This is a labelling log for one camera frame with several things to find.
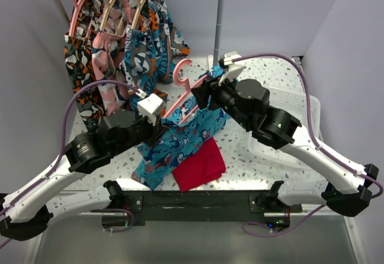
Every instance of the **speckled tabletop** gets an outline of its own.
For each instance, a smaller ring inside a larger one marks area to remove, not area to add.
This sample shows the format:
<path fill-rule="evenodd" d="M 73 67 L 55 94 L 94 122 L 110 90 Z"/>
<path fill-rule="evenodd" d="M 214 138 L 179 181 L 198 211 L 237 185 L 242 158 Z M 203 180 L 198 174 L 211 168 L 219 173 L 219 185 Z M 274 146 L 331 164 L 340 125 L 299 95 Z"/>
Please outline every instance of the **speckled tabletop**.
<path fill-rule="evenodd" d="M 183 74 L 193 81 L 208 69 L 206 58 L 192 58 L 192 66 L 185 66 Z M 283 88 L 302 93 L 300 79 L 294 68 L 279 59 L 259 58 L 246 61 L 247 68 L 239 77 L 241 79 L 256 78 L 262 85 Z M 168 93 L 167 107 L 170 107 L 184 92 L 184 88 L 174 84 L 157 85 L 157 88 Z M 77 114 L 69 141 L 81 132 L 85 126 Z M 269 189 L 274 181 L 315 181 L 322 177 L 313 170 L 294 169 L 270 162 L 248 150 L 249 134 L 234 120 L 227 121 L 224 129 L 214 139 L 217 142 L 224 162 L 226 173 L 218 180 L 197 187 L 196 190 L 264 190 Z M 131 179 L 132 171 L 139 165 L 142 157 L 136 148 L 130 149 L 115 157 L 109 165 L 97 169 L 94 173 L 71 184 L 67 191 L 89 190 L 102 185 L 107 180 L 118 179 L 124 190 L 146 189 L 142 184 Z M 179 190 L 172 174 L 165 177 L 164 182 L 156 190 Z"/>

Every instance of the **red cloth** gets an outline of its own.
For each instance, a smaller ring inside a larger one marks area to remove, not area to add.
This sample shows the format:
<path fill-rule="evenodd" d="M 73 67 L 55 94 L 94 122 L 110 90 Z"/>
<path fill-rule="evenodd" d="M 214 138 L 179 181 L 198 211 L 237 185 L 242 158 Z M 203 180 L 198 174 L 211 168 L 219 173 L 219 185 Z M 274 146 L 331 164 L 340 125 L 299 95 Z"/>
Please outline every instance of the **red cloth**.
<path fill-rule="evenodd" d="M 207 140 L 196 154 L 189 156 L 172 171 L 180 191 L 185 192 L 216 180 L 226 171 L 215 139 Z"/>

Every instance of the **hanging garment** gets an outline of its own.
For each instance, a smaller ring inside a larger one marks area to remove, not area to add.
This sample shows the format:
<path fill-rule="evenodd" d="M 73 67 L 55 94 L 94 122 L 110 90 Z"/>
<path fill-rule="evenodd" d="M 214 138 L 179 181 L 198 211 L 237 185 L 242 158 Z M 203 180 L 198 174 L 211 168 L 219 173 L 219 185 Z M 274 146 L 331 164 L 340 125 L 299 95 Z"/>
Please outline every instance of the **hanging garment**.
<path fill-rule="evenodd" d="M 224 71 L 217 65 L 208 74 L 212 77 L 222 75 Z M 163 178 L 172 172 L 186 158 L 195 154 L 205 141 L 224 127 L 228 115 L 221 109 L 197 110 L 188 122 L 179 121 L 197 104 L 191 97 L 177 108 L 170 117 L 163 118 L 162 123 L 169 130 L 164 133 L 154 147 L 142 144 L 138 147 L 143 160 L 132 173 L 132 178 L 155 189 Z"/>
<path fill-rule="evenodd" d="M 127 80 L 150 94 L 157 81 L 172 82 L 172 59 L 187 56 L 190 49 L 174 26 L 165 0 L 148 0 L 146 5 L 148 15 L 140 14 L 141 27 L 127 25 L 124 62 Z M 138 96 L 132 95 L 130 101 L 136 110 Z"/>
<path fill-rule="evenodd" d="M 73 37 L 64 35 L 65 66 L 71 80 L 73 92 L 96 81 L 92 67 L 92 41 L 103 14 L 103 0 L 85 0 L 76 19 Z M 88 131 L 94 131 L 102 116 L 106 115 L 103 100 L 97 87 L 84 92 L 76 99 L 76 105 Z"/>
<path fill-rule="evenodd" d="M 185 192 L 220 178 L 225 171 L 226 165 L 216 141 L 210 138 L 196 154 L 189 156 L 176 167 L 172 174 L 180 191 Z"/>
<path fill-rule="evenodd" d="M 124 26 L 132 21 L 134 14 L 129 0 L 116 0 L 108 16 L 105 31 L 98 31 L 92 44 L 92 65 L 97 80 L 117 80 L 127 83 L 124 59 L 125 31 L 115 35 L 120 19 Z M 129 95 L 134 91 L 115 84 L 99 85 L 98 90 L 103 99 L 107 115 L 121 107 L 127 108 Z"/>

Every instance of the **laundry basket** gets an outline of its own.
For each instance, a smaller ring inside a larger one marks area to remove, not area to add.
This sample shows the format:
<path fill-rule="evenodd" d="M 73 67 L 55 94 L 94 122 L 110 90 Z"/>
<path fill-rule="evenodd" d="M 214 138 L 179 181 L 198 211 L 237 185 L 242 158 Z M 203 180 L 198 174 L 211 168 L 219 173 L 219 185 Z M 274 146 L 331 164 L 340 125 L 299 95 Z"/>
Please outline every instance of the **laundry basket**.
<path fill-rule="evenodd" d="M 271 93 L 269 96 L 270 105 L 286 110 L 291 115 L 298 118 L 300 122 L 308 128 L 307 105 L 305 102 L 304 93 L 300 94 L 280 88 L 268 86 L 265 87 L 268 88 Z M 318 137 L 320 133 L 320 101 L 313 96 L 310 97 L 310 100 L 313 132 L 315 136 Z M 299 161 L 295 157 L 259 143 L 255 138 L 252 137 L 251 133 L 248 140 L 248 147 L 250 152 L 271 162 L 275 162 L 285 167 L 294 169 L 309 169 L 306 164 Z"/>

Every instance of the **wall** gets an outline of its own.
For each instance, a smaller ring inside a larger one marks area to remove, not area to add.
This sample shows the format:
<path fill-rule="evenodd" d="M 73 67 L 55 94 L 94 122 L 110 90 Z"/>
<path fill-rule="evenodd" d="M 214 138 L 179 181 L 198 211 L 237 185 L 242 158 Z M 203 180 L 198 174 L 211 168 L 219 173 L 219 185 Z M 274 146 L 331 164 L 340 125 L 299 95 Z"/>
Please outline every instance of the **wall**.
<path fill-rule="evenodd" d="M 66 25 L 52 0 L 0 3 L 0 193 L 10 193 L 54 159 L 71 86 Z M 0 250 L 0 262 L 20 263 L 27 244 L 11 241 Z"/>
<path fill-rule="evenodd" d="M 69 0 L 62 0 L 72 11 Z M 217 0 L 166 0 L 192 55 L 213 53 Z M 303 55 L 335 0 L 224 0 L 221 54 Z"/>
<path fill-rule="evenodd" d="M 352 160 L 374 163 L 384 182 L 384 0 L 336 0 L 304 57 L 311 93 L 322 103 L 328 144 Z M 358 217 L 370 263 L 382 263 L 384 197 Z"/>

